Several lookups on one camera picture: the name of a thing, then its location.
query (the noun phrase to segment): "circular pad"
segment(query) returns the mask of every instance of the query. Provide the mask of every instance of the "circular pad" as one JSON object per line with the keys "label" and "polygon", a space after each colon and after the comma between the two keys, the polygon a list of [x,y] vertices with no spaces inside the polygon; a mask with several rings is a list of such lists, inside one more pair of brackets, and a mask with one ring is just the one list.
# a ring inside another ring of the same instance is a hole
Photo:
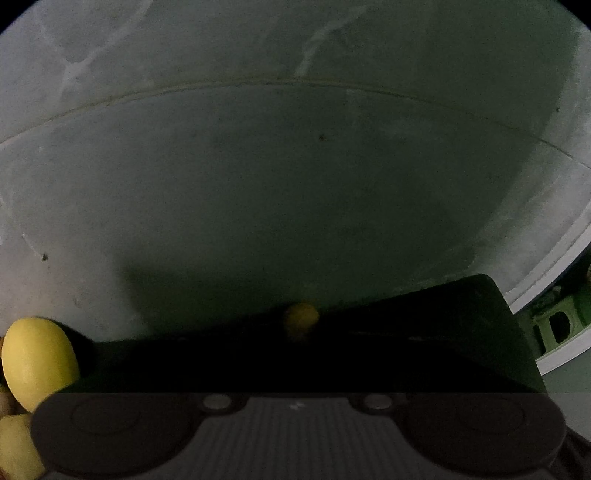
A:
{"label": "circular pad", "polygon": [[562,446],[566,424],[542,394],[426,394],[409,403],[403,433],[439,465],[503,476],[548,466]]}
{"label": "circular pad", "polygon": [[80,478],[120,478],[171,459],[196,427],[185,395],[63,393],[39,405],[31,435],[51,469]]}

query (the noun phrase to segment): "pale yellow ball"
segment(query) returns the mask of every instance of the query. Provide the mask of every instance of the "pale yellow ball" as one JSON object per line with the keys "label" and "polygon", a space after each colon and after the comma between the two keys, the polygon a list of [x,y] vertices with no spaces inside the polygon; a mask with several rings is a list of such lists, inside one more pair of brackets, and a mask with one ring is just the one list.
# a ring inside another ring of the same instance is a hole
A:
{"label": "pale yellow ball", "polygon": [[31,438],[30,423],[29,414],[0,419],[0,469],[8,480],[36,480],[45,472]]}
{"label": "pale yellow ball", "polygon": [[283,315],[283,325],[291,339],[302,340],[306,333],[318,323],[318,310],[309,303],[296,303],[289,307]]}

